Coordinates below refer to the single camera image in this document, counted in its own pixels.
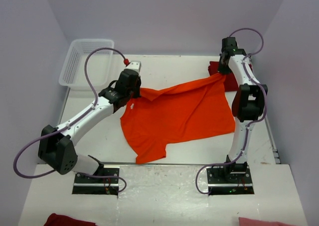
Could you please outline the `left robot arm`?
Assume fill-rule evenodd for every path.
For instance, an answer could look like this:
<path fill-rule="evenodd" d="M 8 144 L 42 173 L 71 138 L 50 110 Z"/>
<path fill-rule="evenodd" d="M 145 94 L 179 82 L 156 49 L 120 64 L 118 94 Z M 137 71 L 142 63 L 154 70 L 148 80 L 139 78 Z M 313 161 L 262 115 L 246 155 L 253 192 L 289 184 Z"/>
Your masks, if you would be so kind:
<path fill-rule="evenodd" d="M 101 181 L 104 171 L 99 163 L 77 155 L 75 146 L 101 120 L 125 106 L 130 99 L 140 97 L 141 83 L 140 69 L 125 68 L 115 87 L 103 89 L 96 100 L 71 120 L 57 127 L 48 125 L 42 130 L 38 157 L 61 175 L 74 171 L 85 173 L 93 183 Z"/>

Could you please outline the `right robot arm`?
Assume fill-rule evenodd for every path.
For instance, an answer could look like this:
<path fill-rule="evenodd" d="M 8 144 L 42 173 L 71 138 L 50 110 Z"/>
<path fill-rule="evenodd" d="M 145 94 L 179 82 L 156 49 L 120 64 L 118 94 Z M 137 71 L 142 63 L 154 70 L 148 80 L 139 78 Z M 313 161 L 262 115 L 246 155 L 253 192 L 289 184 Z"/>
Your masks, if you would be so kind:
<path fill-rule="evenodd" d="M 254 76 L 249 55 L 238 47 L 235 37 L 222 39 L 218 72 L 223 75 L 232 73 L 238 85 L 231 106 L 235 118 L 235 132 L 222 170 L 223 179 L 233 183 L 240 174 L 246 174 L 249 140 L 255 124 L 266 116 L 265 98 L 268 87 L 262 85 Z"/>

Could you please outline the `orange t-shirt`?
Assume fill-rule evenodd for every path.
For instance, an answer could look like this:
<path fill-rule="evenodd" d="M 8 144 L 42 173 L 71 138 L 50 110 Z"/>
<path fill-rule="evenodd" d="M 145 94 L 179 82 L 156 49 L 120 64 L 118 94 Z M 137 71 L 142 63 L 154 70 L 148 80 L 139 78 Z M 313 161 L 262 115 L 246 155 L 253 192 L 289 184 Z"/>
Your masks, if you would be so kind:
<path fill-rule="evenodd" d="M 121 117 L 136 163 L 165 158 L 168 144 L 233 133 L 225 79 L 214 74 L 162 90 L 141 88 L 141 97 L 129 100 Z"/>

